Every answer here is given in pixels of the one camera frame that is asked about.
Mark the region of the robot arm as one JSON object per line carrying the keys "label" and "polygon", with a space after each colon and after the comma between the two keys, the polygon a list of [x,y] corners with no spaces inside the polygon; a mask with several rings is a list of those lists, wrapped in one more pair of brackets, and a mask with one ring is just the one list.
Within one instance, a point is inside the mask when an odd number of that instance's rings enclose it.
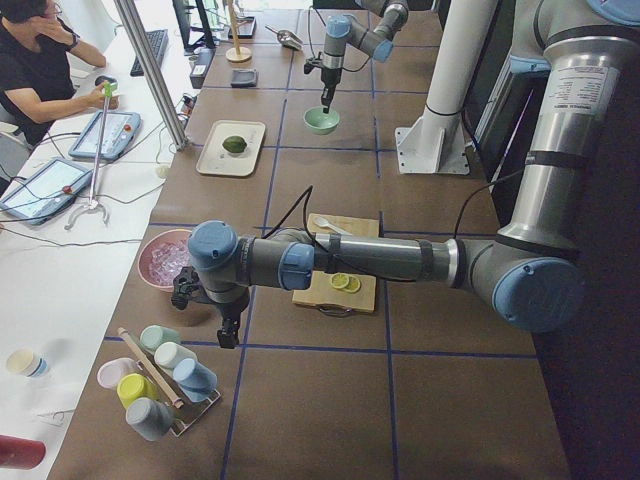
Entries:
{"label": "robot arm", "polygon": [[351,45],[369,58],[385,62],[393,49],[395,35],[409,17],[407,1],[356,1],[356,4],[375,13],[380,22],[373,29],[365,27],[352,14],[336,14],[326,22],[323,50],[315,58],[320,69],[323,92],[321,105],[328,114],[335,90],[341,81],[346,47]]}
{"label": "robot arm", "polygon": [[[342,121],[326,136],[303,125],[320,97],[317,73],[305,74],[302,53],[258,35],[252,66],[256,87],[234,89],[217,57],[188,131],[194,146],[179,154],[152,212],[155,224],[193,227],[221,220],[258,235],[275,224],[301,227],[326,214],[352,232],[386,238],[493,238],[510,211],[484,189],[485,160],[466,175],[403,174],[393,131],[412,122],[436,62],[439,25],[416,13],[387,64],[351,54],[354,69],[337,93]],[[585,168],[575,208],[575,241],[587,294],[579,313],[542,336],[554,347],[611,348],[639,344],[639,170],[632,151],[639,130],[635,89],[639,66],[622,71],[599,150]],[[435,283],[371,282],[374,308],[331,319],[319,305],[348,306],[349,295],[316,289],[260,287],[243,328],[255,343],[378,348],[382,314],[393,317],[396,350],[527,351],[527,336],[476,296]]]}

